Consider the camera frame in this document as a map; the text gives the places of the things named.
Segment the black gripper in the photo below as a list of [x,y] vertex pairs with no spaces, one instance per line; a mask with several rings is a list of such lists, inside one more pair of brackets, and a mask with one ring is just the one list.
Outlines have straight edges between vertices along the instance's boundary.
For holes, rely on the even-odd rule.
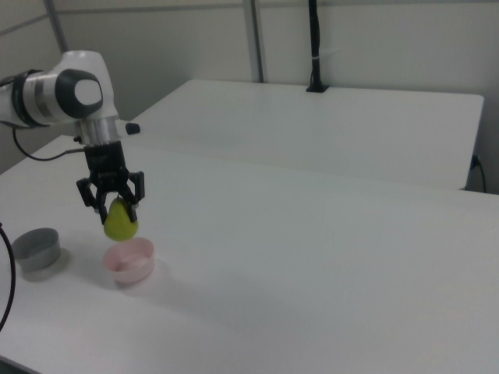
[[90,176],[77,181],[76,186],[84,205],[92,207],[104,224],[108,218],[107,194],[117,192],[124,201],[129,221],[136,223],[136,209],[145,197],[145,178],[142,171],[128,171],[122,143],[85,146],[83,151]]

